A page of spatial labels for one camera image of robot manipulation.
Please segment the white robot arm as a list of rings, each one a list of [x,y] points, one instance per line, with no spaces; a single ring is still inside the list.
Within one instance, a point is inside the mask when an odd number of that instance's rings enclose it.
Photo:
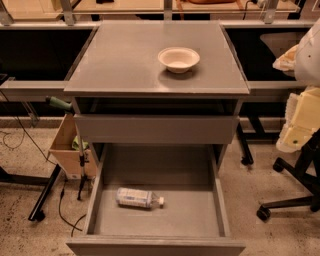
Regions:
[[[291,93],[286,103],[285,124],[276,148],[293,153],[300,150],[320,128],[320,19],[274,63],[281,71],[293,71],[306,86],[300,94]]]

